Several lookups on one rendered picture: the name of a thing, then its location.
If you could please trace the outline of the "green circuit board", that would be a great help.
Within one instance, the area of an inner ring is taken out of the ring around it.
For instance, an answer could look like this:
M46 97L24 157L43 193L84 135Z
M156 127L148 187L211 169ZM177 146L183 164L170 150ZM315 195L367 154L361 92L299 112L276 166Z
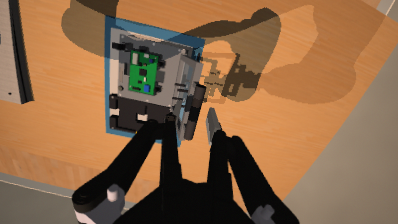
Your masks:
M154 95L157 63L158 56L131 50L129 90Z

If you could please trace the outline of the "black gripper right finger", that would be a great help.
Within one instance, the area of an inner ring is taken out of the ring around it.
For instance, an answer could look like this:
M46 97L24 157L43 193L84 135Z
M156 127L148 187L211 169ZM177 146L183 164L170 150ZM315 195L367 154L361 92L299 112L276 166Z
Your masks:
M237 224L228 162L253 222L300 224L274 193L243 140L236 135L226 136L214 108L209 108L205 122L211 146L207 182L213 183L210 224Z

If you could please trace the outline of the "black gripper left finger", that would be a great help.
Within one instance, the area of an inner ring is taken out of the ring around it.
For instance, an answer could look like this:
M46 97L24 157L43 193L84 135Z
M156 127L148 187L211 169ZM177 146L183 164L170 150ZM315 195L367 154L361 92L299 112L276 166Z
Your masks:
M177 100L164 123L147 120L106 170L74 191L72 203L79 224L113 224L122 215L125 196L156 140L162 140L161 224L185 224L188 209L176 134L181 105Z

